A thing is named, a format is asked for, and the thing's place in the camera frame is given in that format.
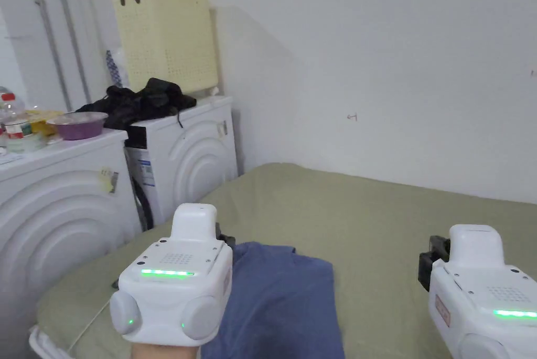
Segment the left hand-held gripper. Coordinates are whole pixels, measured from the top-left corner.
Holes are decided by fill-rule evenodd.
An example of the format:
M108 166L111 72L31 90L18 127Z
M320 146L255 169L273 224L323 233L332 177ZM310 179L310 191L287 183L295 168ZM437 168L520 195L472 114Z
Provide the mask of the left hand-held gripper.
M217 238L217 209L185 203L170 237L144 250L118 280L112 324L130 342L209 342L232 288L232 248Z

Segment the person's left hand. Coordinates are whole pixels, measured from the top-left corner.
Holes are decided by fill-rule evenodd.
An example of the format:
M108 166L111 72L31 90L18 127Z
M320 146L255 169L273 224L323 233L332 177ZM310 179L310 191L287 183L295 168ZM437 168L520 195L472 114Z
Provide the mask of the person's left hand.
M133 359L191 359L197 358L199 347L132 344Z

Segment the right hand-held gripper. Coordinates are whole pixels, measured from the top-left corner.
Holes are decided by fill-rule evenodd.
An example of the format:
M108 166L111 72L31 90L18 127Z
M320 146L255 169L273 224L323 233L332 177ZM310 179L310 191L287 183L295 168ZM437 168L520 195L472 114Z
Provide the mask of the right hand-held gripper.
M457 224L420 253L428 311L453 358L536 358L536 280L491 226Z

